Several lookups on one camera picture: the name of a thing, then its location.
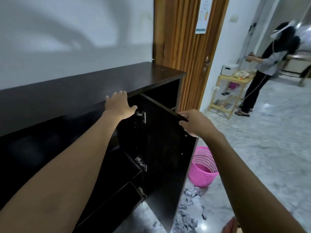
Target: cabinet hinge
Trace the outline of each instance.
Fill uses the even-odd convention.
[[[142,112],[136,112],[135,115],[142,117],[142,121],[143,123],[146,123],[146,112],[142,111]]]
[[[136,157],[135,161],[147,172],[147,165],[140,159],[140,157]]]
[[[138,190],[142,196],[147,198],[147,195],[145,194],[144,190],[141,187],[138,187]]]

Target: black pants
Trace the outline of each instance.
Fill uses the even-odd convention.
[[[265,75],[264,73],[257,71],[244,97],[246,98],[242,104],[242,111],[244,113],[249,113],[249,110],[254,108],[260,89],[270,78],[270,75]]]

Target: cabinet door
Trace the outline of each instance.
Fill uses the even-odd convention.
[[[120,123],[119,143],[130,156],[140,157],[142,188],[146,202],[167,232],[170,232],[184,187],[196,138],[179,125],[186,120],[150,97],[141,94],[130,98],[138,106],[138,115]]]

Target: gray shirt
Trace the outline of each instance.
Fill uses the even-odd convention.
[[[278,70],[278,63],[284,58],[286,54],[287,51],[272,53],[269,58],[263,59],[262,63],[259,63],[256,66],[256,69],[259,72],[272,76]]]

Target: cabinet top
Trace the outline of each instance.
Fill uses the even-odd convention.
[[[185,75],[144,62],[0,90],[0,136],[101,103],[114,92],[131,97]]]

